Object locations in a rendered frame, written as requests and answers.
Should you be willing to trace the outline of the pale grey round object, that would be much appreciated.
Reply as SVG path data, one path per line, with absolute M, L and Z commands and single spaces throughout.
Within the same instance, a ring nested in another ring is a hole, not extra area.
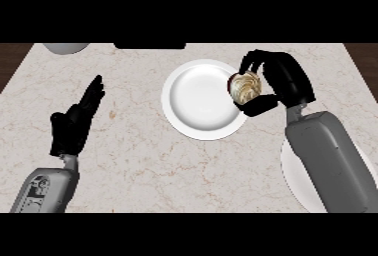
M 89 46 L 87 43 L 44 43 L 49 51 L 58 55 L 68 55 L 80 52 Z

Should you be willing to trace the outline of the white round plate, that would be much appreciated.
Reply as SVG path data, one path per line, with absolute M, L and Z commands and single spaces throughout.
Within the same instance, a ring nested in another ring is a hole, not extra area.
M 213 59 L 180 65 L 167 77 L 161 105 L 174 129 L 196 140 L 217 140 L 242 127 L 247 116 L 233 104 L 227 79 L 236 69 Z
M 356 149 L 368 167 L 377 187 L 377 199 L 374 200 L 374 205 L 369 207 L 368 212 L 378 213 L 378 171 L 375 170 L 375 165 L 360 147 L 356 147 Z M 292 151 L 288 140 L 284 140 L 281 148 L 281 167 L 286 185 L 301 206 L 310 213 L 326 213 L 326 208 L 307 174 L 306 167 Z

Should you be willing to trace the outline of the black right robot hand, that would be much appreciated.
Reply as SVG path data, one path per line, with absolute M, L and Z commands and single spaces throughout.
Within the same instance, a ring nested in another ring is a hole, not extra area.
M 288 53 L 258 49 L 250 51 L 242 58 L 238 74 L 244 75 L 247 71 L 255 73 L 258 67 L 263 67 L 263 76 L 273 94 L 257 96 L 245 104 L 235 104 L 248 117 L 272 110 L 278 103 L 291 108 L 316 100 L 306 72 Z

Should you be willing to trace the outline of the cream frosted cupcake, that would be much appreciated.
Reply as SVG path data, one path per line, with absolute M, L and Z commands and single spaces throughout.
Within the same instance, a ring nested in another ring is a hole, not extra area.
M 251 71 L 244 74 L 235 73 L 227 81 L 227 92 L 239 105 L 251 101 L 261 94 L 258 75 Z

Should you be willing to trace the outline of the black flat appliance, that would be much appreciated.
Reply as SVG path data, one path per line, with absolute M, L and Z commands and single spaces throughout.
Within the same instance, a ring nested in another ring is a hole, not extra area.
M 186 43 L 114 43 L 118 49 L 137 49 L 137 50 L 182 50 L 186 47 Z

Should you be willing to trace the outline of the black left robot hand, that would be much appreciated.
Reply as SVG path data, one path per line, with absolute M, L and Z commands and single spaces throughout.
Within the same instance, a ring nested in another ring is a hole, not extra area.
M 102 76 L 97 75 L 87 86 L 80 102 L 69 107 L 65 113 L 55 112 L 50 116 L 52 156 L 59 157 L 64 154 L 77 156 L 80 154 L 103 96 Z

